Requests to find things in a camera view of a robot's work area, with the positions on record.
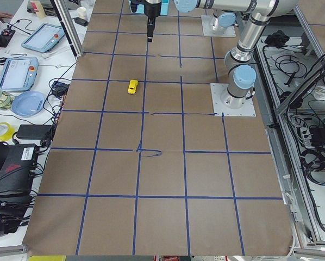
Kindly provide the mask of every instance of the blue plate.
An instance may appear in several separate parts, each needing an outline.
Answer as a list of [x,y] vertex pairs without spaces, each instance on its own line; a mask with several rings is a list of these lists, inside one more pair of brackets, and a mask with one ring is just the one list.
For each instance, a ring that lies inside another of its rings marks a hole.
[[11,111],[16,115],[30,117],[41,111],[44,95],[39,91],[26,91],[15,98]]

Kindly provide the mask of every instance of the blue joint cap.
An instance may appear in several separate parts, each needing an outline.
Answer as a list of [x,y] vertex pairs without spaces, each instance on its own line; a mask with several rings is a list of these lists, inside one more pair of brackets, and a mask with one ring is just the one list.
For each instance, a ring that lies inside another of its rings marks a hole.
[[240,65],[234,71],[234,82],[242,90],[251,88],[257,78],[257,73],[249,65]]
[[174,0],[174,4],[178,11],[182,13],[189,13],[193,11],[197,5],[198,0]]
[[218,23],[221,27],[229,27],[235,23],[236,15],[234,13],[224,13],[218,17]]

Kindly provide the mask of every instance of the clear tape roll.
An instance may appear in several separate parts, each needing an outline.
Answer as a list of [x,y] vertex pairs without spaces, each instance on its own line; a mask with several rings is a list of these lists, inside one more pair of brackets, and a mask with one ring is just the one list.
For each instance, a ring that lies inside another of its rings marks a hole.
[[0,122],[0,141],[7,141],[13,137],[15,130],[7,122]]

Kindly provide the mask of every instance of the barcode label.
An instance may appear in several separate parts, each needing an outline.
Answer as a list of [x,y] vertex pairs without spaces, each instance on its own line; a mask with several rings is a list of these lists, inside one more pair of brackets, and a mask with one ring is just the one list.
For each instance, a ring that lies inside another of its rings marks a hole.
[[33,155],[33,148],[24,148],[21,160],[31,160]]

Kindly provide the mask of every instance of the blue lid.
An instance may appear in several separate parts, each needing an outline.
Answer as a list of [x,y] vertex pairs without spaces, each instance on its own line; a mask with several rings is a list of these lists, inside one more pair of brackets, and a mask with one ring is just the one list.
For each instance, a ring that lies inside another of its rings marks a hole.
[[240,65],[234,71],[234,82],[235,84],[243,89],[249,89],[253,86],[257,74],[255,70],[249,65]]
[[44,95],[39,91],[26,91],[17,96],[11,104],[13,113],[23,117],[30,117],[41,111]]
[[193,11],[197,5],[198,0],[174,0],[174,4],[178,11],[188,13]]
[[235,23],[236,15],[234,13],[225,13],[218,18],[221,27],[229,27]]

